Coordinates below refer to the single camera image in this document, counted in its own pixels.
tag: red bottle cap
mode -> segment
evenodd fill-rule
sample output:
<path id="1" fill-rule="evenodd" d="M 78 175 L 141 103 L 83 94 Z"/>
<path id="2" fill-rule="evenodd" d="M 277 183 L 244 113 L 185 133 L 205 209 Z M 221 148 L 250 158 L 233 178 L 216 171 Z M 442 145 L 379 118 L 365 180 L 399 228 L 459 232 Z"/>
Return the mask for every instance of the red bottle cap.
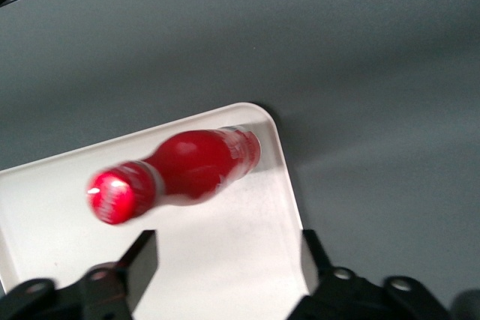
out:
<path id="1" fill-rule="evenodd" d="M 135 161 L 96 175 L 87 190 L 94 214 L 105 223 L 119 224 L 145 213 L 161 189 L 154 172 L 147 163 Z"/>

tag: white tray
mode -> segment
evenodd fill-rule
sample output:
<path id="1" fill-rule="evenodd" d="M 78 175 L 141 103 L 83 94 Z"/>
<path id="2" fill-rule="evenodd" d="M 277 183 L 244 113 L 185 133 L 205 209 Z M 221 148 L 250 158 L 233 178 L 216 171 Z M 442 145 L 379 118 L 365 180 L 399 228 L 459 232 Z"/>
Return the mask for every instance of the white tray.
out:
<path id="1" fill-rule="evenodd" d="M 86 204 L 97 170 L 150 154 L 192 129 L 243 125 L 258 135 L 256 169 L 213 199 L 160 206 L 122 226 Z M 93 265 L 119 259 L 143 229 L 157 229 L 160 266 L 134 316 L 158 319 L 285 319 L 307 293 L 302 223 L 275 123 L 237 103 L 0 172 L 0 277 L 6 291 L 49 277 L 61 288 Z"/>

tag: plastic bottle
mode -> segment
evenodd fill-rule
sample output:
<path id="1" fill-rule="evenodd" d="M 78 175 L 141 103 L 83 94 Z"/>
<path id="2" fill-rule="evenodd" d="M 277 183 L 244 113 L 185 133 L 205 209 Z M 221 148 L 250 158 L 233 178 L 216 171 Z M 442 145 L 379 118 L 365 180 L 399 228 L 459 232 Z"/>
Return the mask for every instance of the plastic bottle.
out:
<path id="1" fill-rule="evenodd" d="M 88 186 L 88 203 L 105 223 L 124 223 L 168 196 L 180 196 L 187 204 L 208 199 L 259 160 L 258 138 L 241 127 L 179 133 L 146 159 L 96 174 Z"/>

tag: red liquid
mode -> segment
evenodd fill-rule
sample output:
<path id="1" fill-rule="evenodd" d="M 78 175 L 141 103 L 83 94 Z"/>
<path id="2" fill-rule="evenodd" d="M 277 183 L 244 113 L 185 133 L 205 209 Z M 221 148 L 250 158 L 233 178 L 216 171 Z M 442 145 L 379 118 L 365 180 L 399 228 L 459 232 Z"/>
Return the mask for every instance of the red liquid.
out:
<path id="1" fill-rule="evenodd" d="M 95 215 L 123 223 L 152 208 L 157 198 L 182 195 L 192 204 L 246 175 L 260 160 L 252 132 L 236 128 L 177 134 L 141 161 L 123 163 L 96 175 L 88 187 Z"/>

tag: gray table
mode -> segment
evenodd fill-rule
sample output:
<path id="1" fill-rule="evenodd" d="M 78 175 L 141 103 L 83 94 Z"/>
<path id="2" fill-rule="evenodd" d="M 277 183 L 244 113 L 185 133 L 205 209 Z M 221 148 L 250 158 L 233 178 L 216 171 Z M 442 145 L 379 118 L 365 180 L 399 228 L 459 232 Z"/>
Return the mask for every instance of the gray table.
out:
<path id="1" fill-rule="evenodd" d="M 335 264 L 445 305 L 480 286 L 480 0 L 22 0 L 0 24 L 0 169 L 251 101 Z"/>

